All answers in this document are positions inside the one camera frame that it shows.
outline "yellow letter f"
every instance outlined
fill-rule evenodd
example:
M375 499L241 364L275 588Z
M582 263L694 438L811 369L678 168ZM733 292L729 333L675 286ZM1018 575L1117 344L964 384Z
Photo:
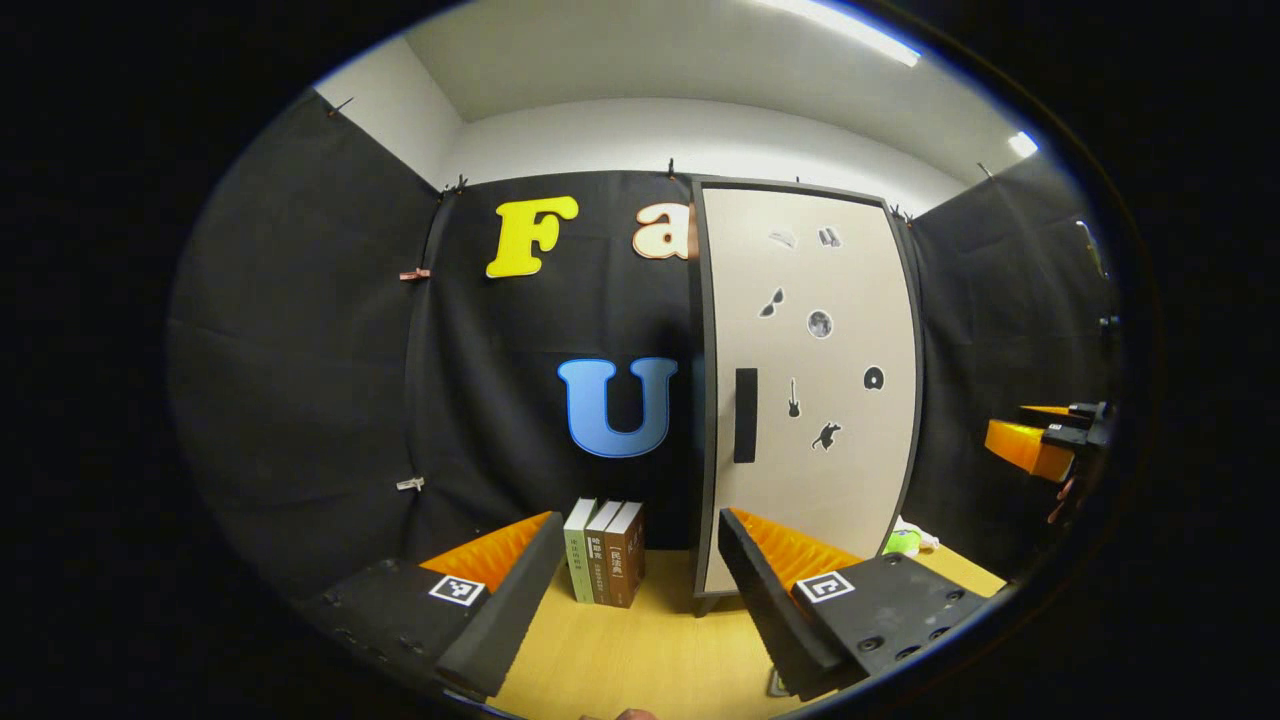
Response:
M570 196L547 197L543 200L521 200L498 205L502 215L502 231L498 233L498 256L485 268L490 278L509 278L531 275L543 266L543 261L532 255L532 245L543 252L556 247L559 237L559 219L572 220L577 217L577 201ZM547 215L535 223L539 213Z

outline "book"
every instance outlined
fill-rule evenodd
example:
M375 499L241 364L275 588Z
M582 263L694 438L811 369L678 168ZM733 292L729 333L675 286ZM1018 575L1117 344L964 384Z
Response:
M564 557L568 560L573 597L588 605L595 600L591 593L591 571L586 566L586 524L598 506L594 497L581 497L564 520Z
M609 573L604 564L604 529L618 514L622 503L611 500L600 506L582 530L586 536L586 568L591 575L591 597L598 605L609 602Z
M604 557L609 574L608 605L631 607L644 579L644 503L625 503L609 521L604 529Z

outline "ceiling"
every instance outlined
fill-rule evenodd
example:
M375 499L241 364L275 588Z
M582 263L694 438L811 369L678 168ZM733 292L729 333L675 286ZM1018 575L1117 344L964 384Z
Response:
M908 68L751 0L479 0L406 41L466 122L616 97L686 97L810 118L964 184L1019 160L1020 128L924 49Z

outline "black curtain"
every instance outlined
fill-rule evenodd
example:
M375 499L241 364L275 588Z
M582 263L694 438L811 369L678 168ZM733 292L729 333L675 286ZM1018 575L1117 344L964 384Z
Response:
M438 193L308 90L210 197L175 279L168 382L202 497L291 597L398 555L404 350Z
M541 269L488 278L511 201L571 196ZM646 503L648 544L687 547L690 475L689 270L678 256L641 258L636 211L687 205L685 179L663 173L593 172L466 186L449 195L433 228L433 277L415 299L408 348L410 442L426 486L416 500L411 556L544 510L568 512L579 496ZM568 430L559 365L612 361L609 421L643 419L640 357L677 361L671 425L655 450L627 459L591 455Z
M908 231L925 365L902 515L1005 578L1052 538L1046 518L1060 487L986 450L987 421L1016 421L1021 405L1108 400L1114 389L1098 325L1114 288L1094 266L1085 227L1097 232L1083 196L1037 154Z

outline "green book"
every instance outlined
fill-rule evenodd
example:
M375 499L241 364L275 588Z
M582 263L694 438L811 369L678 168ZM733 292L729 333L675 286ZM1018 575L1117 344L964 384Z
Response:
M595 602L591 593L591 571L586 564L586 523L595 515L594 497L579 498L573 510L564 520L564 557L568 561L568 575L573 580L573 597L579 602Z

